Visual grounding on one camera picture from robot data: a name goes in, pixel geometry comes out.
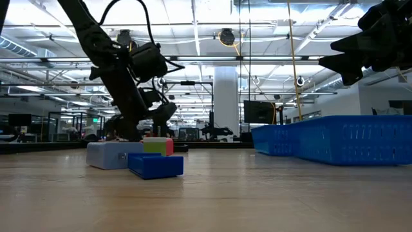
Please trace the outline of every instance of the pink block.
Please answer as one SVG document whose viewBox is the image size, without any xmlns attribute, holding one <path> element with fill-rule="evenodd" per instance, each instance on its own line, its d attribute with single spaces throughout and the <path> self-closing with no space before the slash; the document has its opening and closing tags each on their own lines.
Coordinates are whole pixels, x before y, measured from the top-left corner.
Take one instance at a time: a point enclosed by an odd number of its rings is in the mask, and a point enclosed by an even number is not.
<svg viewBox="0 0 412 232">
<path fill-rule="evenodd" d="M 167 139 L 166 141 L 166 156 L 173 155 L 173 140 Z"/>
</svg>

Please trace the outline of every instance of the table surface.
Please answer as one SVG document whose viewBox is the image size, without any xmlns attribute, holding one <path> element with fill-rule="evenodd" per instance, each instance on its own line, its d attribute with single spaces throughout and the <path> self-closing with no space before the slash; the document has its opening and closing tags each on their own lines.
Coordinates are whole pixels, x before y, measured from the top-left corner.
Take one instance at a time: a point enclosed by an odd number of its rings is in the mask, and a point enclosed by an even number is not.
<svg viewBox="0 0 412 232">
<path fill-rule="evenodd" d="M 185 175 L 141 180 L 86 150 L 0 155 L 0 231 L 403 232 L 412 167 L 342 168 L 253 150 L 190 150 Z"/>
</svg>

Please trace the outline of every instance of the white wall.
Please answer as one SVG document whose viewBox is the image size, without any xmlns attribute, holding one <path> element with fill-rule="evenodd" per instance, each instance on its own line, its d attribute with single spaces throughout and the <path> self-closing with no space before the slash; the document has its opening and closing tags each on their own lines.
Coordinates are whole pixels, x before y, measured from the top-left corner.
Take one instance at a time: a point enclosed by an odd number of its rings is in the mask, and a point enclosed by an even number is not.
<svg viewBox="0 0 412 232">
<path fill-rule="evenodd" d="M 0 115 L 10 113 L 29 113 L 38 116 L 48 116 L 49 111 L 61 111 L 58 102 L 50 100 L 40 100 L 30 97 L 28 102 L 23 102 L 20 98 L 0 98 Z"/>
<path fill-rule="evenodd" d="M 361 86 L 359 94 L 362 115 L 371 115 L 372 108 L 380 111 L 389 109 L 389 101 L 412 101 L 412 92 L 407 91 L 401 85 L 407 86 L 407 84 L 400 83 L 389 88 Z"/>
<path fill-rule="evenodd" d="M 337 90 L 337 93 L 337 95 L 321 95 L 316 99 L 315 104 L 305 104 L 301 108 L 302 115 L 316 111 L 321 111 L 322 116 L 361 114 L 358 84 L 348 89 Z M 284 112 L 285 115 L 293 120 L 294 117 L 299 116 L 299 112 L 297 109 L 288 109 Z"/>
</svg>

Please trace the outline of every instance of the ceiling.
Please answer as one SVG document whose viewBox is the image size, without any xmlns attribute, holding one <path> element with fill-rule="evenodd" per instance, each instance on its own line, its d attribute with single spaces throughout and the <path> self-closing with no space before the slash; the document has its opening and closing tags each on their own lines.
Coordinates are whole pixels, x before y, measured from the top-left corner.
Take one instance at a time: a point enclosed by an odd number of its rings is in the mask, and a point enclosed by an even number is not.
<svg viewBox="0 0 412 232">
<path fill-rule="evenodd" d="M 90 13 L 98 21 L 109 4 L 108 0 L 85 0 Z M 293 20 L 293 37 L 296 56 L 324 56 L 336 54 L 330 49 L 330 43 L 348 35 L 359 32 L 357 21 L 369 7 L 380 2 L 357 1 L 358 4 L 342 5 L 340 1 L 313 0 L 292 1 L 291 16 Z M 147 0 L 145 4 L 149 10 L 151 28 L 156 42 L 162 45 L 164 56 L 286 56 L 292 54 L 291 40 L 287 39 L 290 33 L 288 7 L 285 1 L 251 0 L 250 13 L 248 1 L 239 0 Z M 115 39 L 120 30 L 131 30 L 132 38 L 138 44 L 148 41 L 145 14 L 142 6 L 135 0 L 123 0 L 117 3 L 108 14 L 104 26 L 105 32 Z M 238 52 L 235 47 L 223 46 L 216 38 L 222 28 L 231 28 L 236 37 Z M 3 37 L 8 38 L 20 46 L 30 50 L 45 48 L 57 57 L 85 57 L 77 38 L 73 36 L 74 28 L 56 0 L 31 1 L 13 0 L 6 17 Z M 21 58 L 6 49 L 0 49 L 0 57 Z M 182 62 L 186 69 L 170 73 L 164 78 L 168 81 L 212 81 L 214 67 L 221 65 L 236 66 L 242 78 L 248 77 L 247 69 L 239 62 L 223 64 L 218 61 Z M 6 67 L 27 73 L 29 78 L 11 79 L 6 72 L 0 77 L 2 81 L 30 84 L 33 77 L 52 84 L 69 84 L 73 81 L 89 84 L 99 83 L 89 81 L 90 63 L 60 63 L 54 68 L 39 66 L 33 63 L 2 63 Z M 334 72 L 318 66 L 317 62 L 298 61 L 297 76 L 311 80 L 306 84 L 309 87 L 324 83 Z M 289 92 L 294 88 L 294 69 L 291 62 L 258 61 L 251 64 L 250 74 L 257 77 L 258 86 L 264 92 Z M 199 93 L 207 93 L 207 88 L 197 86 Z M 45 88 L 46 91 L 59 93 L 91 93 L 92 87 Z M 176 85 L 172 92 L 194 92 L 193 87 Z M 250 87 L 251 92 L 258 92 L 256 85 Z M 16 92 L 32 93 L 33 91 L 19 89 Z M 106 93 L 103 88 L 99 93 Z M 210 101 L 208 95 L 202 95 L 203 101 Z M 73 101 L 73 97 L 59 97 L 65 101 Z M 200 96 L 176 96 L 176 102 L 199 102 Z M 265 100 L 264 95 L 255 95 L 257 100 Z M 108 106 L 109 97 L 95 97 L 78 99 L 88 101 L 92 106 Z M 187 115 L 194 119 L 205 116 L 204 108 L 199 113 L 199 107 L 190 109 Z"/>
</svg>

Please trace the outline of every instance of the blue plastic basket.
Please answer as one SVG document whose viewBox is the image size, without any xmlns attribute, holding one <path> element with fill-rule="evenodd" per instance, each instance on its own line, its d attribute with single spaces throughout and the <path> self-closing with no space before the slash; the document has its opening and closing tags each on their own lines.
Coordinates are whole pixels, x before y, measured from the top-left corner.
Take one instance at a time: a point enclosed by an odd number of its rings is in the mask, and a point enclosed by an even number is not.
<svg viewBox="0 0 412 232">
<path fill-rule="evenodd" d="M 144 180 L 183 175 L 183 157 L 163 157 L 161 153 L 129 154 L 127 165 Z"/>
<path fill-rule="evenodd" d="M 412 116 L 329 116 L 294 124 L 302 159 L 332 165 L 412 164 Z"/>
<path fill-rule="evenodd" d="M 297 140 L 291 125 L 268 125 L 252 129 L 255 150 L 266 155 L 291 156 Z"/>
</svg>

